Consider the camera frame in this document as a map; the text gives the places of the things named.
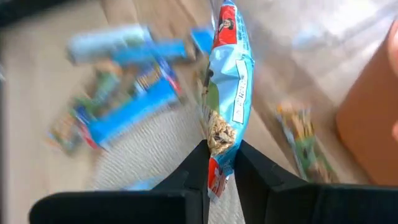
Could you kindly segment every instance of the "granola bar package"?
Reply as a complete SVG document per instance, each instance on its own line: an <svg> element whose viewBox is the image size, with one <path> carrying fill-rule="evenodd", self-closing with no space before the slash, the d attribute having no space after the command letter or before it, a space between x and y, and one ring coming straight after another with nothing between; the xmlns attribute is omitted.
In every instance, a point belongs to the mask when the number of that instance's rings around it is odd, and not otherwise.
<svg viewBox="0 0 398 224"><path fill-rule="evenodd" d="M208 195L217 200L233 173L251 109L253 68L248 34L235 4L225 1L199 86L201 121L211 151Z"/></svg>
<svg viewBox="0 0 398 224"><path fill-rule="evenodd" d="M337 182L333 169L320 150L310 108L297 103L282 103L277 108L277 119L292 147L302 178L317 183Z"/></svg>

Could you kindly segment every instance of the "terracotta pot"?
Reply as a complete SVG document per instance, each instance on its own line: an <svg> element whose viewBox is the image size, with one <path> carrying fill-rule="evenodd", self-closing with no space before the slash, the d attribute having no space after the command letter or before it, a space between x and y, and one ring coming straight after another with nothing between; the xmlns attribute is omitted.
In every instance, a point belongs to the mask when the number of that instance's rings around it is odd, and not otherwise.
<svg viewBox="0 0 398 224"><path fill-rule="evenodd" d="M398 22L365 66L336 115L341 140L375 184L398 185Z"/></svg>

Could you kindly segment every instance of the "blue snack wrapper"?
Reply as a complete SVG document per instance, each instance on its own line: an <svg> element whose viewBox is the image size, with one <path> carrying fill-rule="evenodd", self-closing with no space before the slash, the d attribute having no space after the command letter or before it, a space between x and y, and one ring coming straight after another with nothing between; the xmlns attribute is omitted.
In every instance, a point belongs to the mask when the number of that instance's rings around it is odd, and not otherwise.
<svg viewBox="0 0 398 224"><path fill-rule="evenodd" d="M102 86L105 88L99 90L108 92L109 82L103 83ZM97 113L93 111L107 108L108 103L94 104L96 106L93 107L93 102L105 102L101 99L109 94L98 93L95 94L96 98L88 102L80 100L81 103L76 104L75 115L81 122L83 138L91 147L100 146L108 149L110 141L118 137L121 132L161 107L178 101L180 86L171 66L164 59L155 58L154 63L142 68L142 72L136 76L127 92L129 98L126 101L101 116L94 116Z"/></svg>
<svg viewBox="0 0 398 224"><path fill-rule="evenodd" d="M248 34L235 4L225 1L200 89L203 129L211 151L208 195L217 200L233 173L251 110L253 68Z"/></svg>

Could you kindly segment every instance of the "red label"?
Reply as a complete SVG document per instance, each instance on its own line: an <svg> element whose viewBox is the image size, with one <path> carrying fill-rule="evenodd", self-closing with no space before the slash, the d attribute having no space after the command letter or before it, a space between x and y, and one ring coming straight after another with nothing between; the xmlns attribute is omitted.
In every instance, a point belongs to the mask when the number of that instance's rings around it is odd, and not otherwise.
<svg viewBox="0 0 398 224"><path fill-rule="evenodd" d="M208 190L213 192L213 195L218 198L223 193L226 185L226 176L223 171L220 169L217 161L213 158L209 160L209 173L208 173L208 182L207 187Z"/></svg>
<svg viewBox="0 0 398 224"><path fill-rule="evenodd" d="M83 138L86 140L87 144L89 146L91 146L93 149L97 148L97 145L95 144L93 138L91 137L91 134L88 131L87 126L83 123L80 123L80 130L81 130Z"/></svg>
<svg viewBox="0 0 398 224"><path fill-rule="evenodd" d="M236 44L235 7L222 6L213 48L226 44Z"/></svg>
<svg viewBox="0 0 398 224"><path fill-rule="evenodd" d="M170 78L169 76L166 76L166 80L169 81L169 83L171 84L171 86L173 87L174 91L177 92L178 95L181 94L181 87L178 84L178 82L176 82L175 80L173 80L172 78Z"/></svg>

